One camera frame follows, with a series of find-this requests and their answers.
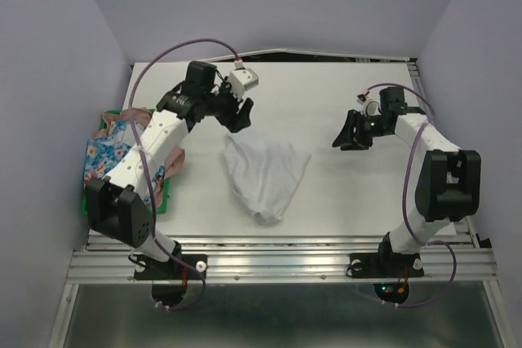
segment wall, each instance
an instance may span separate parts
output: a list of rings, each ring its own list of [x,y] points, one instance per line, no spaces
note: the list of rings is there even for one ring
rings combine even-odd
[[[449,0],[96,0],[123,52],[151,59],[216,37],[239,51],[273,47],[415,56]],[[227,54],[209,44],[171,59]]]
[[[94,0],[0,0],[0,346],[46,346],[78,237],[86,138],[129,68]]]
[[[418,62],[437,125],[482,156],[474,220],[493,243],[514,327],[522,324],[520,48],[522,0],[452,0]]]

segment white cloth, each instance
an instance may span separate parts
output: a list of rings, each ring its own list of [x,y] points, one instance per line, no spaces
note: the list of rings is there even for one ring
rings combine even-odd
[[[289,142],[246,128],[227,135],[223,151],[234,192],[262,224],[280,222],[310,153]]]

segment blue floral fabric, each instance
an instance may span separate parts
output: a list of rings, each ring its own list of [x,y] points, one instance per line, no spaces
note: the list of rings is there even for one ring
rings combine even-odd
[[[137,121],[135,124],[139,134],[142,134],[145,127]],[[132,145],[134,145],[134,136],[129,121],[113,121],[107,138],[87,140],[83,187],[93,178],[103,178],[123,159]],[[164,175],[165,166],[162,165],[152,178],[155,187],[163,180]],[[145,198],[144,203],[150,205],[150,198]]]

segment green basket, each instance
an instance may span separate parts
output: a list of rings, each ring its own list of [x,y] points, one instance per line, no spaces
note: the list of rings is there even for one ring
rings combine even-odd
[[[110,114],[120,114],[121,110],[108,110],[106,113]],[[100,130],[104,130],[107,128],[105,125],[104,120],[102,119],[100,121]],[[163,203],[161,203],[161,207],[156,208],[157,214],[164,214],[166,212],[166,203],[169,200],[169,182],[170,178],[167,178],[165,181],[163,181]],[[82,214],[87,215],[87,209],[86,209],[86,200],[85,195],[82,196]]]

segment white table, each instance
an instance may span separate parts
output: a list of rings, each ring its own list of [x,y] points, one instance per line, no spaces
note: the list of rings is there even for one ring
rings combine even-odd
[[[137,63],[130,90],[146,63]],[[217,63],[227,75],[230,63]],[[366,152],[341,152],[331,144],[347,111],[357,108],[356,95],[379,82],[412,86],[406,64],[254,63],[259,86],[249,92],[254,101],[252,126],[287,139],[312,154],[294,199],[273,226],[260,226],[238,202],[221,152],[223,128],[206,118],[181,147],[187,159],[170,180],[166,214],[157,227],[170,236],[383,236],[400,224],[400,195],[408,148],[395,136],[374,140]],[[187,63],[154,65],[135,96],[136,107],[154,108],[159,99],[184,79]],[[406,92],[410,104],[416,98]],[[409,206],[417,182],[416,162]],[[453,225],[440,234],[455,234]]]

